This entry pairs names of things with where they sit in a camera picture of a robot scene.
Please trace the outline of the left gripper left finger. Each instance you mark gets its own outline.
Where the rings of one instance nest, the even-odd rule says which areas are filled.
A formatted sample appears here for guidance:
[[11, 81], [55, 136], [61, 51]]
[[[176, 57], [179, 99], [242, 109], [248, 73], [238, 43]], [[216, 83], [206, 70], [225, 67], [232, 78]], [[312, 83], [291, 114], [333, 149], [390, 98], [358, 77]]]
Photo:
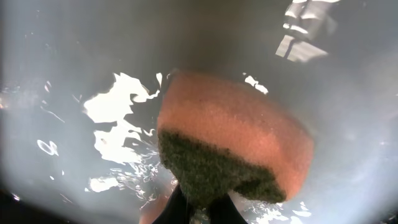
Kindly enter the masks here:
[[165, 208], [152, 224], [189, 224], [193, 216], [193, 206], [181, 190], [180, 184], [174, 188]]

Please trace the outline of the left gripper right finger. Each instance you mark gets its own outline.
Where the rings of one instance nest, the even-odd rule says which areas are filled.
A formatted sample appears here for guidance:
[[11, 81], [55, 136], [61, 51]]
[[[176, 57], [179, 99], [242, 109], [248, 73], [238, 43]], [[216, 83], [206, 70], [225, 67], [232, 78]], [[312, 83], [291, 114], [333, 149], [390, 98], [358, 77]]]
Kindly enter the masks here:
[[248, 224], [228, 194], [212, 201], [207, 207], [210, 224]]

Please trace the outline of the orange green scrub sponge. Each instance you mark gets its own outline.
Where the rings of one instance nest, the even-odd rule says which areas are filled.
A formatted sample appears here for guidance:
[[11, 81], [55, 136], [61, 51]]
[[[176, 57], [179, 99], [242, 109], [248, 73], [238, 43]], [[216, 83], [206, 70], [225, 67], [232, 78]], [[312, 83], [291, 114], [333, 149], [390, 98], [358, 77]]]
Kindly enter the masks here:
[[159, 156], [199, 207], [236, 192], [280, 203], [302, 188], [314, 143], [254, 88], [203, 73], [173, 74], [157, 119]]

